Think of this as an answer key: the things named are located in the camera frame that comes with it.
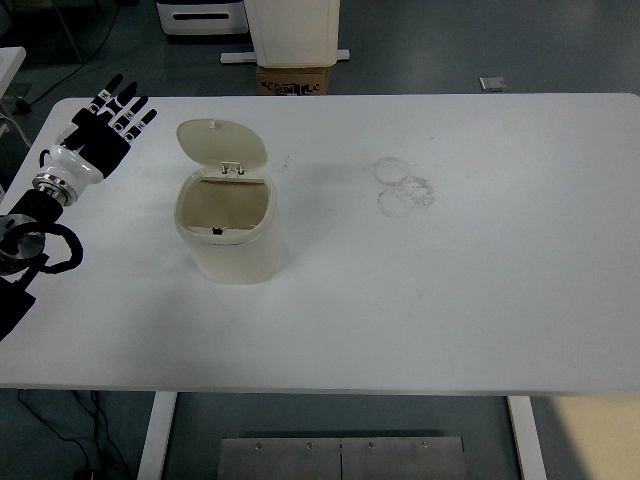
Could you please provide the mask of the white and black hand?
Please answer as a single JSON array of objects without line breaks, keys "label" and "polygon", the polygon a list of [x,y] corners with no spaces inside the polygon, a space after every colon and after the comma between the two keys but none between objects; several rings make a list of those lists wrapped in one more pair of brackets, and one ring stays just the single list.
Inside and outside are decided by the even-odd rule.
[{"label": "white and black hand", "polygon": [[41,152],[33,185],[57,189],[71,198],[108,178],[131,150],[133,142],[156,118],[148,98],[135,82],[123,87],[115,75],[88,104],[78,110],[54,144]]}]

